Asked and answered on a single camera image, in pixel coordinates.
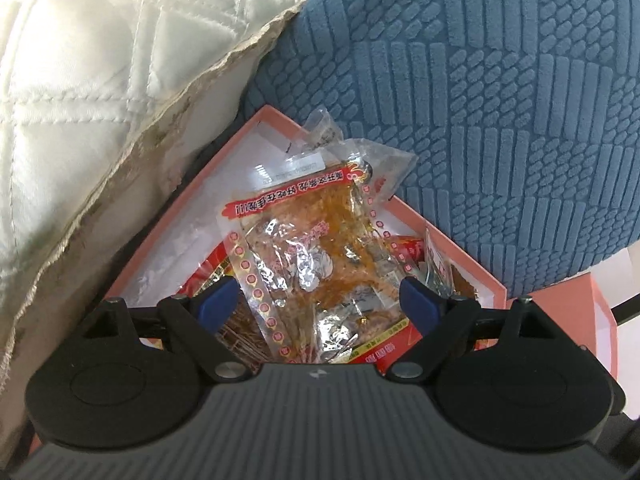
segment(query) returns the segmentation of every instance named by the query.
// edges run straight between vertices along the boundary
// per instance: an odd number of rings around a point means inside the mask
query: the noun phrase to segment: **spicy snack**
[[[233,267],[221,243],[211,251],[178,292],[192,297],[223,276],[233,275]],[[253,371],[260,364],[271,360],[271,351],[258,328],[254,314],[249,310],[244,294],[239,294],[236,309],[216,334],[216,338]]]
[[[371,225],[376,167],[324,159],[223,211],[236,219],[227,251],[248,304],[274,355],[294,362],[327,362],[393,326],[399,283],[415,270]]]

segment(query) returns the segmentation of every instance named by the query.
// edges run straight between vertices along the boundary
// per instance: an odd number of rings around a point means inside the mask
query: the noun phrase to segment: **embossed pattern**
[[[258,70],[420,156],[399,195],[511,294],[640,237],[640,0],[309,0]]]

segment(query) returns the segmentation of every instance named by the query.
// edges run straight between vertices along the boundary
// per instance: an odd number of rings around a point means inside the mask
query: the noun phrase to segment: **plastic wrapper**
[[[324,108],[318,108],[309,114],[303,125],[304,132],[302,151],[316,150],[321,146],[341,142],[344,134]]]
[[[414,163],[368,140],[334,142],[284,170],[258,167],[266,189],[227,204],[227,252],[275,356],[342,358],[401,319],[399,283],[417,269],[371,219]]]
[[[454,293],[451,264],[442,256],[431,240],[429,230],[424,231],[425,284],[436,294],[448,298]]]
[[[233,275],[233,267],[221,243],[200,264],[179,292],[193,297],[223,276]],[[260,364],[271,360],[271,351],[242,293],[238,295],[236,309],[216,337],[253,371],[256,371]]]
[[[478,292],[431,239],[429,230],[425,230],[424,238],[415,236],[394,236],[390,240],[399,244],[418,264],[424,276],[424,283],[443,298],[452,294],[466,298],[478,298]]]

